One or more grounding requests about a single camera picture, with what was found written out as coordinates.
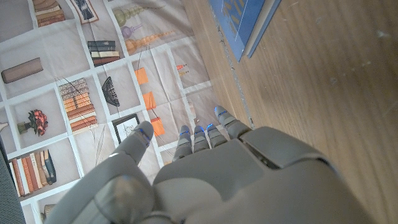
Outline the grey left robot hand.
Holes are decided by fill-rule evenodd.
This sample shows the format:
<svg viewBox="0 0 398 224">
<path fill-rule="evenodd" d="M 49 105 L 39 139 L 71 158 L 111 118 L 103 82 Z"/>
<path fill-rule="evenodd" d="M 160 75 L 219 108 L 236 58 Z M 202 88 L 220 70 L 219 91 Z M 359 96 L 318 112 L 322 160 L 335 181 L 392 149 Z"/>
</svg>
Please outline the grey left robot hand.
<svg viewBox="0 0 398 224">
<path fill-rule="evenodd" d="M 180 129 L 172 162 L 149 181 L 145 121 L 56 204 L 47 223 L 373 223 L 318 150 L 215 108 L 226 134 Z"/>
</svg>

